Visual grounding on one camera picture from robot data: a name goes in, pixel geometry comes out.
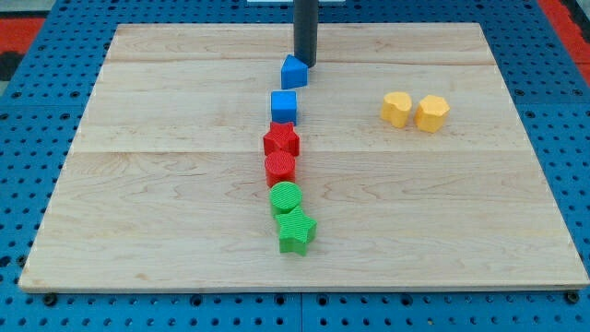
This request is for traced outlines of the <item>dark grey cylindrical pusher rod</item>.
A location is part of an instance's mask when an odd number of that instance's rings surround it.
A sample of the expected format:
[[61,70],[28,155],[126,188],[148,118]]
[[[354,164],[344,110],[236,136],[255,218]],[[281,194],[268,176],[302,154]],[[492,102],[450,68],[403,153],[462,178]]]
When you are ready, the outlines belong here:
[[294,56],[309,68],[316,64],[318,0],[293,1]]

